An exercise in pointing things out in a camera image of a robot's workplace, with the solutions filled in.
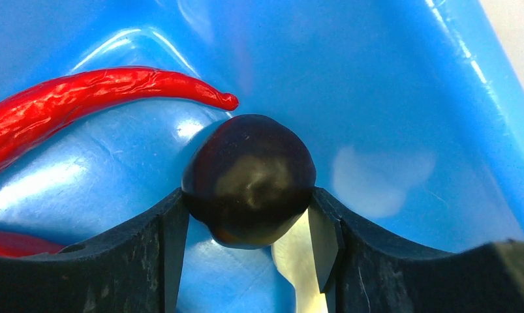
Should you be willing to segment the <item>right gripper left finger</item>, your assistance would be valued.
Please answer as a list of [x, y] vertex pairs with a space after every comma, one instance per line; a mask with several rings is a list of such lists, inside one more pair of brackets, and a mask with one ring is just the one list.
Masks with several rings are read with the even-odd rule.
[[188, 225], [176, 189], [57, 254], [0, 257], [0, 312], [175, 312]]

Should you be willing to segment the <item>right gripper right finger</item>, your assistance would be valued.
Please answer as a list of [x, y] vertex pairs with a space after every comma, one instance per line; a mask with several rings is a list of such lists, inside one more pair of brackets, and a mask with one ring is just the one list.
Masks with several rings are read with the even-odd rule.
[[330, 312], [524, 312], [524, 241], [450, 253], [396, 235], [316, 188], [308, 209]]

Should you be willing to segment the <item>dark purple mushroom cap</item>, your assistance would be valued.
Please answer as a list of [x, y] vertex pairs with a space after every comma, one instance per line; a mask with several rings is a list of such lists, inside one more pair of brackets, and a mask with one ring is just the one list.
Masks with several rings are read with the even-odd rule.
[[312, 156], [265, 115], [235, 116], [196, 150], [181, 178], [190, 214], [214, 240], [254, 250], [273, 244], [305, 212], [316, 181]]

